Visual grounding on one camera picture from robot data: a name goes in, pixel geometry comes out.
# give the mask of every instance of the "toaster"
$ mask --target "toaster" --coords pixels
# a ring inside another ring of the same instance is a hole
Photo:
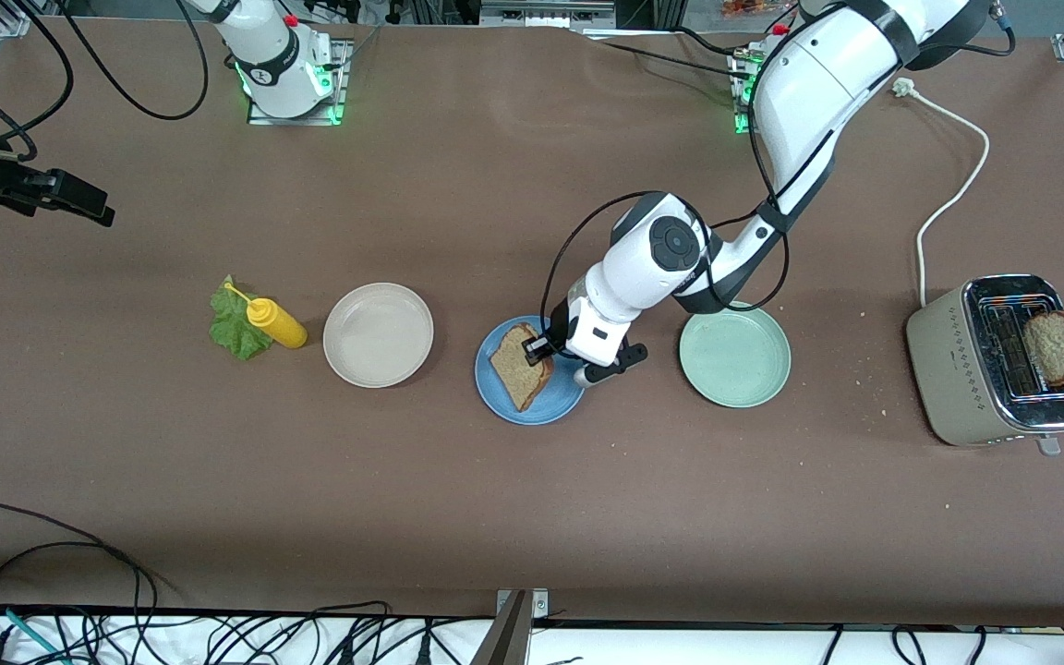
[[[997,275],[914,312],[905,338],[934,434],[952,446],[1035,438],[1048,458],[1061,453],[1064,384],[1047,386],[1024,344],[1027,320],[1060,310],[1044,279]]]

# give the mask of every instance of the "green plate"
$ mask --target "green plate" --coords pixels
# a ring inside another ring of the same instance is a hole
[[[680,336],[680,366],[700,395],[748,409],[780,393],[791,375],[791,345],[778,321],[760,309],[697,314]]]

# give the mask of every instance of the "bottle cap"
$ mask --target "bottle cap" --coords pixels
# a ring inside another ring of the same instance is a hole
[[[273,323],[273,319],[278,318],[278,303],[269,298],[254,299],[249,303],[249,306],[245,307],[245,315],[249,317],[249,323],[257,328]]]

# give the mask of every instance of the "lettuce leaf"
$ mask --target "lettuce leaf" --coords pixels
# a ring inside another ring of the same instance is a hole
[[[212,342],[228,349],[234,356],[248,360],[269,349],[273,338],[249,323],[249,316],[245,315],[245,306],[248,303],[240,296],[225,289],[225,283],[232,282],[232,275],[225,277],[219,289],[212,294],[212,309],[216,312],[216,316],[213,317],[212,328],[207,332],[212,335]],[[245,295],[256,298],[256,294],[252,292],[246,290]]]

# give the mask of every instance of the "white plate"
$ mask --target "white plate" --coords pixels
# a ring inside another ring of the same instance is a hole
[[[434,317],[399,283],[367,283],[334,305],[322,328],[322,353],[334,373],[361,388],[404,382],[434,345]]]

